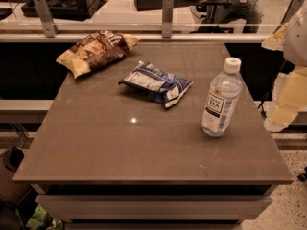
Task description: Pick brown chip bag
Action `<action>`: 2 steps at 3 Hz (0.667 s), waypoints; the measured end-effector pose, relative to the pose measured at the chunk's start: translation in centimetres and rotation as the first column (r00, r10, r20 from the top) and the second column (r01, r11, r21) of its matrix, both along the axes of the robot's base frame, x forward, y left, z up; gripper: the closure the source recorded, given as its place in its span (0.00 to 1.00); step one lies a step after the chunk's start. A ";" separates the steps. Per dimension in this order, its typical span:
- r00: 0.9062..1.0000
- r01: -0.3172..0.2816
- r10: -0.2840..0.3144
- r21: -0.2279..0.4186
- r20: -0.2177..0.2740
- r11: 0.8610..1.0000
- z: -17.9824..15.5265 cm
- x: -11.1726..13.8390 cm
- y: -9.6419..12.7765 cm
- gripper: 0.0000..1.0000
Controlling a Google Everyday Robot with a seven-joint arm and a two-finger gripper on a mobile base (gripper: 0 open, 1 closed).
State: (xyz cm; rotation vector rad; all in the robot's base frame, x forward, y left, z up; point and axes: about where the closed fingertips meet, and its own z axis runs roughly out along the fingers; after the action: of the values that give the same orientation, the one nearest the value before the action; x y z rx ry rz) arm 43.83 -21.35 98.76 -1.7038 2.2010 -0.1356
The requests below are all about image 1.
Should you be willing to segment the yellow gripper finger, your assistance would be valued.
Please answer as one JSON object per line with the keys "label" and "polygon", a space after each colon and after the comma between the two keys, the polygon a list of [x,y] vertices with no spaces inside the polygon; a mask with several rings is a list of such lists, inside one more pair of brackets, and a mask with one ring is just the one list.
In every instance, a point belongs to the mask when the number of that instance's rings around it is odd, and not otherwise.
{"label": "yellow gripper finger", "polygon": [[261,46],[271,51],[282,51],[284,49],[284,41],[288,24],[282,25],[276,32],[265,39]]}
{"label": "yellow gripper finger", "polygon": [[280,132],[287,128],[298,113],[307,106],[307,67],[296,66],[289,74],[279,73],[272,91],[264,128]]}

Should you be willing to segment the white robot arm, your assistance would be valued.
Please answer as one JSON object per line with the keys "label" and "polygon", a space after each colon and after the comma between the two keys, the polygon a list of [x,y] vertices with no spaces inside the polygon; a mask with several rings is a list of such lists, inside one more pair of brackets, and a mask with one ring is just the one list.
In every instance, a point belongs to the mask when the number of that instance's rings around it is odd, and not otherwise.
{"label": "white robot arm", "polygon": [[282,51],[295,69],[275,79],[272,107],[264,121],[269,132],[280,132],[307,106],[307,8],[302,6],[280,29],[262,42],[262,47]]}

